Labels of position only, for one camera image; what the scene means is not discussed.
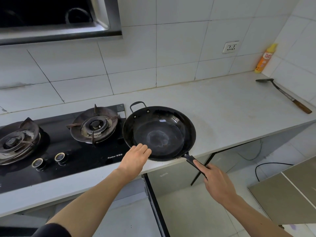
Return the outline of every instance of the range hood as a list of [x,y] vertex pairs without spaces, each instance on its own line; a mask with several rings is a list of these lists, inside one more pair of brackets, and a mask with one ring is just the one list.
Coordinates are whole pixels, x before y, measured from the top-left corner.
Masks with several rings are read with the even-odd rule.
[[117,0],[0,0],[0,45],[122,38]]

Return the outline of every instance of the black wok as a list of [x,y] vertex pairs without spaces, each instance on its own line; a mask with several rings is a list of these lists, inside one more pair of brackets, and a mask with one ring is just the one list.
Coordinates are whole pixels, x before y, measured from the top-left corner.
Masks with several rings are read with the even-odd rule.
[[[145,107],[133,111],[132,106],[139,103]],[[142,101],[133,103],[130,109],[132,114],[123,125],[123,137],[129,147],[142,143],[152,150],[151,160],[168,161],[184,157],[198,170],[193,163],[195,158],[189,155],[196,132],[188,117],[164,106],[147,107]]]

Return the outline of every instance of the gas stove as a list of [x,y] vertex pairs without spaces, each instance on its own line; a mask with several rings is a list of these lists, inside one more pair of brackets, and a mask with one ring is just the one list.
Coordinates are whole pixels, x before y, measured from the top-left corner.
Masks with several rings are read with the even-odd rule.
[[0,193],[120,162],[124,104],[0,129]]

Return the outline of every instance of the kitchen countertop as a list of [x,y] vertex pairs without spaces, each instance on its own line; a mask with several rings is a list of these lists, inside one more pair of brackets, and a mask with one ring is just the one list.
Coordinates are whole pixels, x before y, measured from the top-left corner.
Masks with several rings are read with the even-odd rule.
[[[303,101],[313,111],[305,114],[270,83],[255,82],[259,78],[266,77],[247,72],[2,114],[0,126],[27,117],[41,119],[84,111],[94,104],[110,106],[124,103],[126,114],[130,115],[129,106],[135,101],[144,101],[147,106],[174,108],[191,119],[197,138],[190,154],[199,157],[316,121],[315,107]],[[181,161],[185,159],[167,162],[149,160],[141,173]],[[116,163],[0,194],[0,217],[82,193],[103,180],[118,165]]]

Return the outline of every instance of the hand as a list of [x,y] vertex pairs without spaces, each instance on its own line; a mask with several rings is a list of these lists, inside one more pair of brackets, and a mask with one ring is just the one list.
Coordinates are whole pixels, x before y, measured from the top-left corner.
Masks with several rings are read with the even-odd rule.
[[137,146],[132,146],[117,169],[126,175],[128,181],[131,181],[142,171],[150,154],[151,149],[148,149],[147,145],[138,144]]
[[226,173],[212,164],[208,164],[206,168],[197,160],[194,160],[193,163],[206,175],[205,187],[213,199],[221,205],[235,199],[237,196],[235,187]]

